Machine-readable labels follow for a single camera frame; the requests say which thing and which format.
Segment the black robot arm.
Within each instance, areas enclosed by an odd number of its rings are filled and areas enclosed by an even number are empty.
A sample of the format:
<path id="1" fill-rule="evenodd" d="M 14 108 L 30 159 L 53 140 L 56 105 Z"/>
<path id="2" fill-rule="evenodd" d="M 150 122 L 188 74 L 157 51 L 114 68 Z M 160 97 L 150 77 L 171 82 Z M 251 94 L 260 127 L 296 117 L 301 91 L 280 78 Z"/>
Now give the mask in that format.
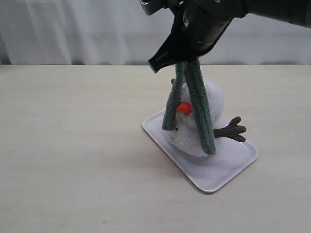
<path id="1" fill-rule="evenodd" d="M 141 0 L 140 5 L 148 16 L 161 9 L 174 15 L 170 34 L 148 60 L 154 73 L 206 55 L 232 20 L 247 14 L 311 26 L 309 0 Z"/>

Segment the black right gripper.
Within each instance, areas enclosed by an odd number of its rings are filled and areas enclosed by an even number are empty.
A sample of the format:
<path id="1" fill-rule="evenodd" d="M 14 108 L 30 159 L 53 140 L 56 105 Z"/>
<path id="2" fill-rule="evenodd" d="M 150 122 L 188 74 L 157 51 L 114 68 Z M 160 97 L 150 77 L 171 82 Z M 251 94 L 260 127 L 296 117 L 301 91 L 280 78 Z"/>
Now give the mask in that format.
<path id="1" fill-rule="evenodd" d="M 235 17 L 233 0 L 171 0 L 171 33 L 148 60 L 154 73 L 209 53 Z"/>

